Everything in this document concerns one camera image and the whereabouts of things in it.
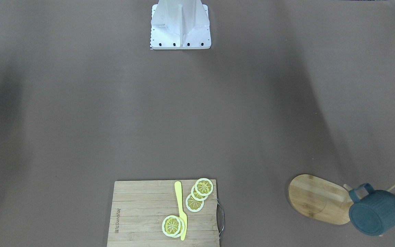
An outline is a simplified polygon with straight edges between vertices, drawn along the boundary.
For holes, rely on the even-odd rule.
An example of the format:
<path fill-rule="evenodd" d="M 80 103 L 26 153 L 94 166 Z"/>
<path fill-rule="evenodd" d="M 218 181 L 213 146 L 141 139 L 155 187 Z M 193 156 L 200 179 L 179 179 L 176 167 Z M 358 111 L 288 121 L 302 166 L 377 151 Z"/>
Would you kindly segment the yellow plastic knife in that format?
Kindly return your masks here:
<path fill-rule="evenodd" d="M 174 183 L 174 189 L 175 189 L 175 195 L 177 199 L 177 205 L 178 205 L 178 211 L 179 211 L 179 216 L 180 218 L 184 221 L 184 231 L 180 235 L 180 240 L 184 241 L 187 231 L 188 231 L 188 216 L 184 212 L 183 209 L 183 192 L 182 192 L 182 183 L 181 181 L 176 181 Z"/>

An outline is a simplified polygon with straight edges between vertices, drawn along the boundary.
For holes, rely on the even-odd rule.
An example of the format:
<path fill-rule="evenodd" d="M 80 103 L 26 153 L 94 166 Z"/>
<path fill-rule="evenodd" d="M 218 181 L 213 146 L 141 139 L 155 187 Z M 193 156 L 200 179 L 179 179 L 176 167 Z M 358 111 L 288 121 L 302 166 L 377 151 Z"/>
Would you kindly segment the wooden cutting board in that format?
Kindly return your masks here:
<path fill-rule="evenodd" d="M 186 198 L 196 179 L 183 179 L 183 211 L 188 216 L 185 238 L 166 236 L 163 220 L 180 217 L 175 180 L 116 181 L 111 203 L 108 247 L 219 247 L 224 214 L 218 201 L 217 182 L 202 209 L 191 212 Z"/>

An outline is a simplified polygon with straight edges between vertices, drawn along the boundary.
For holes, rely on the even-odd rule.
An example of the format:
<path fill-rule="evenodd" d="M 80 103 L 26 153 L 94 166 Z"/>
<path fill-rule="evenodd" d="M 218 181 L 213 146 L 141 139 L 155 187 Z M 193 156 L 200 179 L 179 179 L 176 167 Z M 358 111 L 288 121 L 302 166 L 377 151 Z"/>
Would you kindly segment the lemon slice under top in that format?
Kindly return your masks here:
<path fill-rule="evenodd" d="M 180 217 L 178 217 L 178 219 L 180 222 L 180 231 L 176 235 L 174 235 L 173 238 L 178 238 L 182 236 L 182 234 L 185 232 L 185 221 Z"/>

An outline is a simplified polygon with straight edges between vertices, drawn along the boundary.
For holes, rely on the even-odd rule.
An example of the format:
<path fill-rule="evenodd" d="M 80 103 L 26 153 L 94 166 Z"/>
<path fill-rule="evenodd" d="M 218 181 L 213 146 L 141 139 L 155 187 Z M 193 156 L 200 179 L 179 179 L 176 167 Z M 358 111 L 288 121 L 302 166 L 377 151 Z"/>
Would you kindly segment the blue cup yellow inside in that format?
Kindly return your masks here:
<path fill-rule="evenodd" d="M 350 222 L 361 233 L 380 236 L 395 227 L 395 195 L 376 190 L 369 183 L 348 192 L 353 205 L 348 215 Z"/>

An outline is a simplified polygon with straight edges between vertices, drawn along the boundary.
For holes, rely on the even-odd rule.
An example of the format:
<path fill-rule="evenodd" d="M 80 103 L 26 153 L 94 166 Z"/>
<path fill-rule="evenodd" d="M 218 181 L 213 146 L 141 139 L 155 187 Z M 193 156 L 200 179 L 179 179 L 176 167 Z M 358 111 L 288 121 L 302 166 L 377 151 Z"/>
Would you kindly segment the lemon slice on knife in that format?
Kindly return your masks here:
<path fill-rule="evenodd" d="M 168 237 L 173 237 L 180 231 L 180 222 L 177 216 L 169 215 L 164 218 L 162 226 L 162 232 Z"/>

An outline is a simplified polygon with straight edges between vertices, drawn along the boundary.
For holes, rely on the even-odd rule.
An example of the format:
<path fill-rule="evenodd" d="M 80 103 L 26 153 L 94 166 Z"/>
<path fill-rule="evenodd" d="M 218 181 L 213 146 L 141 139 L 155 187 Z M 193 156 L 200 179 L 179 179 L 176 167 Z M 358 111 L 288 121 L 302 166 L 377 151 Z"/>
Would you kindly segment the lemon slice middle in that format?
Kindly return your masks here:
<path fill-rule="evenodd" d="M 196 201 L 204 201 L 208 198 L 208 195 L 203 196 L 196 191 L 195 186 L 191 188 L 191 197 Z"/>

